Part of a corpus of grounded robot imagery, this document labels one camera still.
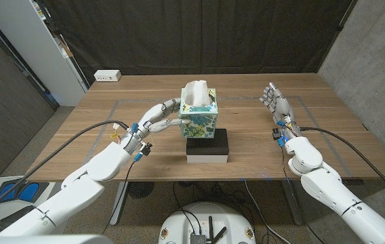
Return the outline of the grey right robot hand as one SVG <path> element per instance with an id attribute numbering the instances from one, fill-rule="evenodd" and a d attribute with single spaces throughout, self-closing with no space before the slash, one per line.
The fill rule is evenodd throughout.
<path id="1" fill-rule="evenodd" d="M 260 101 L 271 112 L 275 123 L 282 121 L 288 125 L 296 122 L 291 104 L 274 83 L 265 88 Z"/>

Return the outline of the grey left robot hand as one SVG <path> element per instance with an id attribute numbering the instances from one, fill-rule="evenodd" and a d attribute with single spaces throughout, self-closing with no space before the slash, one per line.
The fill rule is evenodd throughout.
<path id="1" fill-rule="evenodd" d="M 138 132 L 144 137 L 151 132 L 157 133 L 170 126 L 189 124 L 190 119 L 166 119 L 180 109 L 180 98 L 172 98 L 164 103 L 156 104 L 138 121 Z"/>

